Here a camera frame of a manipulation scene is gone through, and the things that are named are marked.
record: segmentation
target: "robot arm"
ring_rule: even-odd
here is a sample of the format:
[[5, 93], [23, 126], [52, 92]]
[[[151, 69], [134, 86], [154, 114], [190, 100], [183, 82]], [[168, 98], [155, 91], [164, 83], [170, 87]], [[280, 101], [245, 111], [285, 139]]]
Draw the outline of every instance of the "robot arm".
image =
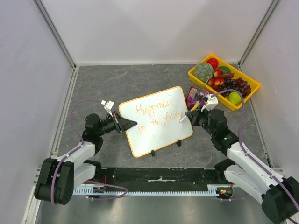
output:
[[214, 147], [229, 158], [215, 167], [220, 168], [226, 180], [255, 198], [271, 221], [277, 224], [285, 221], [297, 213], [297, 209], [274, 177], [291, 192], [297, 203], [298, 182], [293, 177], [286, 179], [272, 170], [242, 143], [244, 151], [239, 138], [228, 129], [224, 112], [214, 109], [216, 100], [216, 97], [208, 95], [206, 105], [185, 113], [191, 124], [202, 126], [212, 137]]
[[34, 192], [36, 199], [51, 201], [51, 183], [55, 169], [59, 161], [67, 157], [58, 170], [54, 187], [55, 203], [67, 204], [71, 199], [73, 190], [95, 176], [97, 164], [87, 159], [96, 155], [101, 149], [103, 144], [101, 136], [113, 130], [122, 133], [137, 125], [137, 122], [122, 118], [116, 112], [111, 112], [113, 102], [109, 101], [104, 104], [104, 108], [108, 112], [105, 120], [100, 119], [99, 116], [94, 113], [86, 117], [85, 130], [82, 134], [84, 143], [83, 145], [79, 143], [78, 146], [75, 147], [81, 147], [81, 149], [71, 154], [72, 149], [56, 159], [45, 159], [36, 183]]

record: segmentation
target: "green apple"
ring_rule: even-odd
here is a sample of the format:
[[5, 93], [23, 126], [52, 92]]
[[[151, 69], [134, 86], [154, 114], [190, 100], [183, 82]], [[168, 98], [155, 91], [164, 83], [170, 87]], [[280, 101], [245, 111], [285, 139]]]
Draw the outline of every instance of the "green apple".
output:
[[240, 95], [237, 92], [231, 92], [228, 96], [229, 101], [236, 105], [242, 101]]

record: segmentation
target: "green lime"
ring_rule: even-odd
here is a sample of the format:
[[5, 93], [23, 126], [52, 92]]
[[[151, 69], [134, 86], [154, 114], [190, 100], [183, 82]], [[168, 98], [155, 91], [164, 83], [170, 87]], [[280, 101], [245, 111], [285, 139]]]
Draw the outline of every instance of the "green lime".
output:
[[223, 73], [230, 73], [230, 69], [226, 66], [220, 66], [219, 68], [223, 71]]
[[236, 105], [242, 101], [240, 95], [237, 92], [231, 92], [228, 96], [229, 101]]

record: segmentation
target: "marker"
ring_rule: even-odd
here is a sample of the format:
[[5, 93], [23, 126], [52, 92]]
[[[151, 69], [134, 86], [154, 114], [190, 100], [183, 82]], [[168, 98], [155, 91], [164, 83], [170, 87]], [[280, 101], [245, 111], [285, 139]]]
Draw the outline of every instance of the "marker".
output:
[[[191, 109], [191, 111], [195, 111], [198, 106], [199, 106], [199, 103], [197, 101], [196, 105]], [[181, 123], [186, 117], [187, 117], [187, 115], [185, 115], [181, 120], [179, 120], [179, 123]]]

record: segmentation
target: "bunch of grapes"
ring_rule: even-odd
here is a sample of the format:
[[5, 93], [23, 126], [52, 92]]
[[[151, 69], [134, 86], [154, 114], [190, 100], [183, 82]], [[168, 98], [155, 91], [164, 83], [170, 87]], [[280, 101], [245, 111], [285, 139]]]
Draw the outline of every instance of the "bunch of grapes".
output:
[[[242, 78], [238, 79], [226, 79], [223, 85], [220, 85], [217, 89], [217, 92], [233, 89], [239, 91], [243, 98], [247, 97], [251, 93], [251, 86], [247, 84], [247, 81], [242, 80]], [[221, 95], [224, 97], [228, 97], [230, 94], [229, 92], [222, 93]]]

